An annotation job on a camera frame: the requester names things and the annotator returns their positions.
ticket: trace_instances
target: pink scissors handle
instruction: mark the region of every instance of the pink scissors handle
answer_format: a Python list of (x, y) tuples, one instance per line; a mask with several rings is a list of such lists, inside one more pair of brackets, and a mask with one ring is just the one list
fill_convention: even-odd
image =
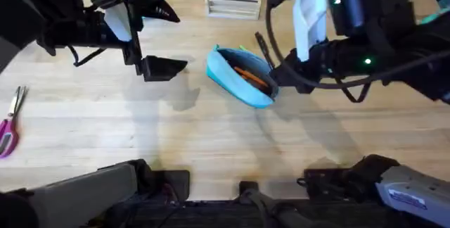
[(0, 124), (0, 158), (8, 157), (19, 142), (14, 120), (3, 120)]

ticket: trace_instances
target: green led light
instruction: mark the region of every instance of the green led light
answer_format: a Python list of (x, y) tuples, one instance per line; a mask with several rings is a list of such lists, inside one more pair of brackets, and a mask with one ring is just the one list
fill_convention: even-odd
[(340, 4), (341, 2), (341, 0), (333, 0), (333, 4)]

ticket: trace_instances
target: black cable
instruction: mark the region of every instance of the black cable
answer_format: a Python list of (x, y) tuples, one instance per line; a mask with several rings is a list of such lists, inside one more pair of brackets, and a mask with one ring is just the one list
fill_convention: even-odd
[(73, 65), (75, 67), (79, 67), (81, 65), (84, 65), (85, 63), (89, 62), (92, 58), (100, 55), (101, 53), (103, 53), (106, 49), (97, 49), (96, 51), (92, 52), (89, 56), (83, 58), (83, 60), (79, 61), (79, 56), (77, 51), (74, 49), (73, 46), (69, 45), (67, 46), (69, 47), (70, 52), (72, 52), (72, 55), (75, 59), (75, 62), (73, 63)]
[(78, 63), (79, 57), (78, 57), (77, 51), (76, 51), (76, 50), (74, 49), (74, 47), (71, 46), (71, 45), (69, 45), (69, 46), (67, 46), (67, 47), (69, 47), (70, 52), (72, 52), (72, 55), (73, 55), (73, 57), (74, 57), (74, 59), (75, 59), (75, 63)]
[(275, 55), (277, 57), (277, 60), (281, 63), (281, 66), (284, 67), (284, 69), (298, 82), (301, 82), (302, 84), (306, 84), (309, 85), (311, 87), (316, 87), (316, 88), (320, 88), (320, 89), (344, 89), (344, 88), (350, 88), (350, 87), (357, 87), (363, 84), (368, 84), (377, 80), (383, 80), (385, 78), (391, 77), (393, 75), (396, 75), (398, 73), (401, 73), (403, 71), (406, 70), (410, 70), (411, 68), (420, 66), (420, 65), (424, 65), (426, 63), (430, 63), (432, 61), (436, 61), (436, 60), (441, 60), (445, 57), (450, 56), (450, 50), (446, 50), (446, 51), (442, 51), (439, 53), (436, 53), (434, 55), (428, 56), (428, 57), (424, 57), (424, 58), (420, 58), (417, 59), (415, 61), (411, 61), (409, 63), (405, 63), (403, 65), (400, 65), (398, 67), (395, 67), (393, 69), (390, 70), (386, 70), (384, 72), (378, 72), (376, 74), (373, 74), (369, 77), (365, 77), (363, 79), (360, 80), (354, 80), (354, 81), (350, 81), (350, 82), (345, 82), (342, 84), (323, 84), (320, 82), (315, 82), (312, 80), (307, 79), (306, 77), (301, 76), (300, 74), (298, 74), (297, 72), (295, 72), (287, 63), (284, 63), (283, 59), (283, 55), (280, 52), (280, 49), (278, 47), (278, 44), (275, 40), (274, 37), (274, 31), (272, 30), (272, 23), (271, 23), (271, 10), (272, 7), (267, 6), (267, 10), (266, 10), (266, 28), (267, 28), (267, 33), (269, 35), (269, 41), (272, 45), (272, 48), (274, 49)]
[(172, 212), (170, 212), (156, 228), (161, 228), (164, 226), (164, 224), (168, 221), (169, 218), (171, 218), (175, 213), (177, 213), (180, 209), (185, 208), (185, 205), (179, 205), (177, 208), (173, 209)]

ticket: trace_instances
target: scissors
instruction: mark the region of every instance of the scissors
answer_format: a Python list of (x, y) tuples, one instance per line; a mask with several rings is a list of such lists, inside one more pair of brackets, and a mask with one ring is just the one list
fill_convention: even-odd
[(27, 87), (17, 88), (9, 108), (8, 117), (0, 124), (0, 158), (9, 156), (19, 142), (19, 135), (15, 130), (15, 121), (26, 92)]

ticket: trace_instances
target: scissor blade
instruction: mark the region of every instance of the scissor blade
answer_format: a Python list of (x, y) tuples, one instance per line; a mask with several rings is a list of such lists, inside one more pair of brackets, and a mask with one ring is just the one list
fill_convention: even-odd
[(11, 116), (11, 117), (15, 113), (15, 110), (17, 108), (17, 104), (18, 104), (18, 101), (19, 101), (19, 97), (20, 97), (20, 87), (18, 87), (17, 91), (15, 91), (14, 99), (13, 99), (13, 101), (11, 101), (11, 105), (9, 107), (8, 115)]

